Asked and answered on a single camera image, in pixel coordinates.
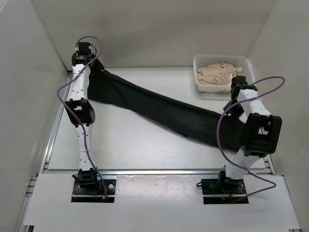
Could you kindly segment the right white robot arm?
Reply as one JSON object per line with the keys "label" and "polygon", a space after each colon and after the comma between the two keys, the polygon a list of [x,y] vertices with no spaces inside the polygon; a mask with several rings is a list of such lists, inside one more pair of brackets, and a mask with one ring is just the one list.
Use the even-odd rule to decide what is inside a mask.
{"label": "right white robot arm", "polygon": [[224,112],[236,116],[244,113],[247,117],[240,133],[239,150],[218,176],[218,190],[228,193],[242,184],[243,176],[255,162],[275,152],[282,118],[270,113],[260,100],[256,86],[248,84],[231,86],[231,100]]}

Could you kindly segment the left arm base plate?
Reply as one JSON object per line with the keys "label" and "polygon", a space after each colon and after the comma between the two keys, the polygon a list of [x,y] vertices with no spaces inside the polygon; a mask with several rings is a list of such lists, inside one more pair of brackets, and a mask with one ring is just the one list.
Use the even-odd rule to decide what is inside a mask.
{"label": "left arm base plate", "polygon": [[72,189],[71,202],[73,203],[114,203],[116,179],[104,179],[105,188],[99,180],[82,183],[76,175]]}

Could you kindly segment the black trousers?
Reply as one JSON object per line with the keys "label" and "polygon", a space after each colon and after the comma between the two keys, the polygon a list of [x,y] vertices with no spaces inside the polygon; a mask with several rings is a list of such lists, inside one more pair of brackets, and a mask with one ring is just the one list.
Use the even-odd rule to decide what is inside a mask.
{"label": "black trousers", "polygon": [[89,76],[90,100],[131,110],[184,137],[238,151],[244,123],[236,116],[190,105],[144,89],[104,70]]}

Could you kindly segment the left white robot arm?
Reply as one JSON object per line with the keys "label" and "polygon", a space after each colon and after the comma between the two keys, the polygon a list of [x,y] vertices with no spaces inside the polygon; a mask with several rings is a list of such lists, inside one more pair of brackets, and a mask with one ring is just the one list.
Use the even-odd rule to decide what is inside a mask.
{"label": "left white robot arm", "polygon": [[75,177],[77,185],[85,192],[98,194],[103,190],[101,181],[95,168],[96,163],[92,157],[92,126],[95,122],[95,111],[87,99],[90,68],[86,64],[94,58],[93,52],[76,51],[72,55],[73,78],[70,93],[65,104],[68,106],[67,114],[74,125],[79,144],[79,166]]}

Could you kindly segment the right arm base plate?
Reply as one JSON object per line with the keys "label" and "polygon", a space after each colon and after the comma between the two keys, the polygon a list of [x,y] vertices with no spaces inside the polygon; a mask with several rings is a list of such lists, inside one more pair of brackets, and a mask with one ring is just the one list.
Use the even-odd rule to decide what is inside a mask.
{"label": "right arm base plate", "polygon": [[197,183],[201,187],[203,204],[248,204],[246,188],[243,182],[240,184],[219,183],[218,179],[201,179]]}

